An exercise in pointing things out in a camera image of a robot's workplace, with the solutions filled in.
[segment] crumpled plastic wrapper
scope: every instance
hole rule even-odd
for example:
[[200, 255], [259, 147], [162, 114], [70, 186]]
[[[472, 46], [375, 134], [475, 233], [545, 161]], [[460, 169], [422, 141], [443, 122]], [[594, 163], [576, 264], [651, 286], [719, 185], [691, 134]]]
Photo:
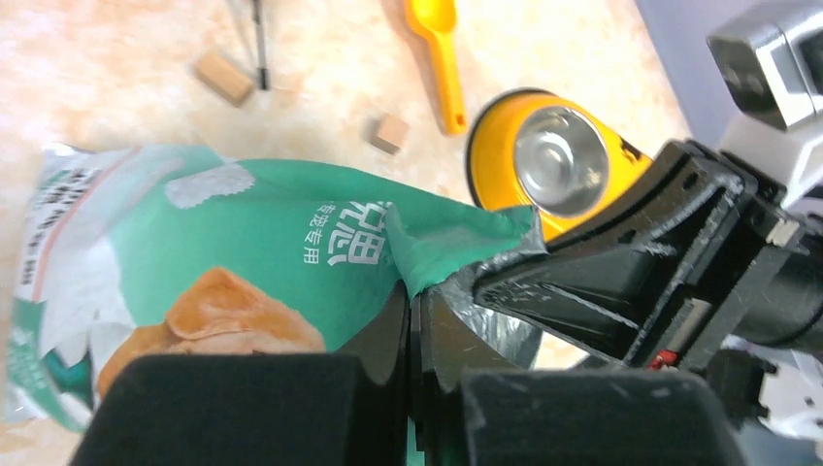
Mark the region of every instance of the crumpled plastic wrapper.
[[545, 254], [540, 214], [520, 245], [490, 259], [476, 262], [452, 274], [438, 285], [439, 292], [458, 317], [492, 349], [518, 366], [534, 367], [543, 332], [519, 318], [506, 316], [475, 304], [472, 288], [477, 279], [498, 272], [526, 258]]

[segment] yellow container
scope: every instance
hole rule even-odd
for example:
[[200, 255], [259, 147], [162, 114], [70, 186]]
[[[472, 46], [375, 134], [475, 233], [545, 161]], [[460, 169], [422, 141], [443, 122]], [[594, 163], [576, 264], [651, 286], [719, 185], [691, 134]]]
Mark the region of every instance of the yellow container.
[[546, 241], [620, 197], [651, 165], [579, 105], [537, 89], [490, 104], [469, 139], [467, 169], [484, 209], [537, 205]]

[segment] small wooden cube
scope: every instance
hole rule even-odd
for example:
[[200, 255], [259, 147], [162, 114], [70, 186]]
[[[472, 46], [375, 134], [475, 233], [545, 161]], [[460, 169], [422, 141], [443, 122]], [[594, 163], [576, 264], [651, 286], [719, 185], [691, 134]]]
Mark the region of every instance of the small wooden cube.
[[408, 132], [409, 125], [405, 121], [396, 116], [386, 116], [372, 138], [372, 146], [388, 153], [395, 153], [403, 146]]
[[254, 82], [225, 58], [210, 51], [194, 65], [197, 78], [235, 107], [240, 107], [254, 90]]

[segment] green plastic bag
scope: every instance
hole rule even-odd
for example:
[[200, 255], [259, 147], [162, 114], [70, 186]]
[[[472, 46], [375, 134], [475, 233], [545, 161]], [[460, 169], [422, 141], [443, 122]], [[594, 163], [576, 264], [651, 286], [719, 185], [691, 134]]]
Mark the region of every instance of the green plastic bag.
[[[216, 336], [240, 352], [334, 351], [398, 280], [414, 296], [514, 249], [534, 221], [528, 208], [488, 213], [353, 169], [232, 161], [206, 148], [74, 153], [61, 162], [32, 201], [8, 366], [20, 405], [76, 430], [99, 403], [101, 373], [116, 372], [106, 366], [126, 352], [209, 349], [214, 341], [200, 339]], [[229, 299], [205, 283], [209, 273], [240, 290], [226, 293], [258, 293], [253, 306], [269, 314], [202, 314]], [[278, 346], [287, 338], [265, 322], [280, 312], [308, 343]], [[226, 343], [238, 332], [242, 342]], [[146, 335], [165, 343], [143, 348]]]

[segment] yellow plastic spoon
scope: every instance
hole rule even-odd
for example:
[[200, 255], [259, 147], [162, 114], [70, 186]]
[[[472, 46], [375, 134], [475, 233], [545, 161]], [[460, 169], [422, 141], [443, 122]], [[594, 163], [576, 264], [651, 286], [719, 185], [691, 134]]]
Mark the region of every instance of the yellow plastic spoon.
[[406, 0], [406, 22], [429, 43], [446, 134], [466, 132], [466, 109], [451, 40], [457, 25], [454, 0]]

